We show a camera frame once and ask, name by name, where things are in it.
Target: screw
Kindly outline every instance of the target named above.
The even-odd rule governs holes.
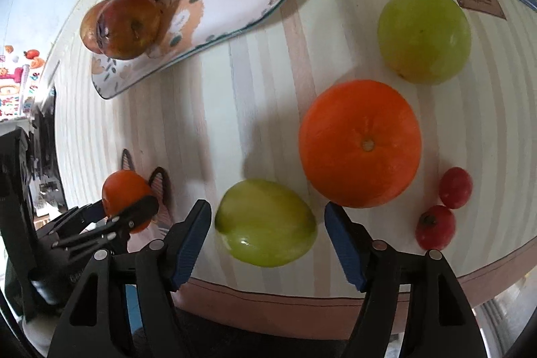
[[[388,244],[384,240],[374,240],[373,249],[377,251],[385,251],[388,248]]]
[[[436,249],[429,251],[429,256],[436,261],[442,259],[442,253],[440,251],[437,251]]]
[[[151,243],[149,243],[149,248],[152,251],[159,251],[164,247],[164,242],[162,240],[153,240]]]
[[[108,252],[104,249],[100,249],[98,251],[96,251],[96,253],[93,255],[93,257],[97,260],[97,261],[102,261],[103,259],[105,259],[106,257],[108,256]]]

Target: floral pattern plate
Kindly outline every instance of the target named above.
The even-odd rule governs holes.
[[[284,0],[159,0],[163,11],[155,43],[138,58],[119,61],[94,55],[95,89],[110,99],[158,70],[243,33]]]

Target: green apple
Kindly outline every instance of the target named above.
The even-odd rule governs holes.
[[[220,202],[215,227],[233,257],[260,267],[300,258],[317,237],[308,205],[292,190],[263,179],[231,187]]]
[[[472,47],[468,19],[453,0],[390,0],[377,35],[386,65],[415,84],[455,76]]]

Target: table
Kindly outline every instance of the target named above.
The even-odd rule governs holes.
[[[469,301],[492,298],[536,264],[537,16],[518,0],[499,0],[507,20],[465,10],[471,59],[435,87],[406,83],[383,66],[376,29],[388,0],[287,0],[251,32],[109,101],[93,89],[90,54],[77,36],[97,1],[79,1],[48,61],[69,207],[100,198],[126,147],[143,176],[156,166],[168,170],[176,220],[198,198],[216,210],[245,177],[292,188],[318,218],[313,249],[277,269],[232,259],[211,228],[192,280],[174,296],[182,308],[269,334],[348,337],[362,296],[346,282],[321,223],[325,201],[305,179],[297,131],[319,93],[353,78],[383,81],[407,99],[420,121],[423,157],[407,191],[382,207],[350,210],[352,219],[373,238],[419,253],[417,218],[437,202],[439,176],[458,165],[474,177],[474,194],[456,212],[457,234],[444,254]],[[407,300],[403,290],[394,330],[404,327]]]

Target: orange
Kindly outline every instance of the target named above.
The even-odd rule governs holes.
[[[332,202],[369,208],[412,182],[422,151],[420,126],[396,90],[377,81],[333,86],[308,110],[299,133],[306,177]]]
[[[132,170],[120,170],[112,173],[103,184],[103,207],[108,217],[122,212],[144,196],[154,196],[153,190],[146,180]],[[143,231],[149,226],[151,220],[134,228],[131,234]]]

